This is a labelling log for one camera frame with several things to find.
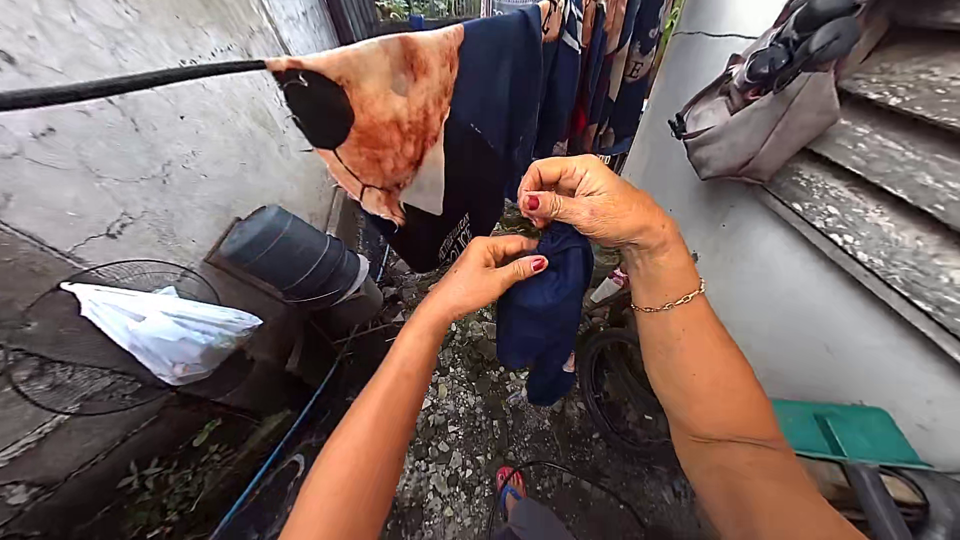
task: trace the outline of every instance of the hand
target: hand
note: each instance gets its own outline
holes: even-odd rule
[[[537,240],[519,234],[473,238],[423,299],[418,310],[425,307],[434,309],[454,321],[489,305],[514,283],[539,274],[546,268],[547,260],[543,255],[518,258],[503,264],[536,247]]]
[[[653,198],[596,156],[534,161],[516,199],[538,229],[556,219],[602,246],[657,252],[682,242],[676,224]]]

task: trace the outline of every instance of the gray bag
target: gray bag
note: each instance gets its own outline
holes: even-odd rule
[[[828,72],[801,73],[781,91],[749,104],[736,91],[734,72],[768,36],[769,32],[743,55],[732,55],[724,73],[670,122],[701,180],[766,183],[840,117],[832,67]]]

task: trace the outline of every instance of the gray pants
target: gray pants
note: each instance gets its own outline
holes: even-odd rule
[[[549,508],[529,497],[516,502],[496,540],[574,540]]]

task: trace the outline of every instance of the blue flip-flop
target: blue flip-flop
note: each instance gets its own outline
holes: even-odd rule
[[[504,465],[496,471],[496,489],[500,492],[500,509],[506,513],[507,511],[507,494],[509,493],[514,499],[520,500],[523,499],[523,495],[520,495],[520,492],[516,491],[512,485],[504,485],[507,481],[507,477],[514,471],[513,467]],[[526,482],[523,481],[523,475],[521,473],[516,473],[514,478],[519,479],[520,486],[523,487],[523,491],[526,491]]]

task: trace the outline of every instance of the black patch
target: black patch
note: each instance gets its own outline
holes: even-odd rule
[[[315,148],[333,150],[347,140],[353,127],[353,107],[344,89],[316,71],[274,72],[294,114],[294,122]]]
[[[16,65],[16,58],[14,58],[12,54],[8,53],[3,49],[0,49],[0,60],[5,61],[10,65]]]

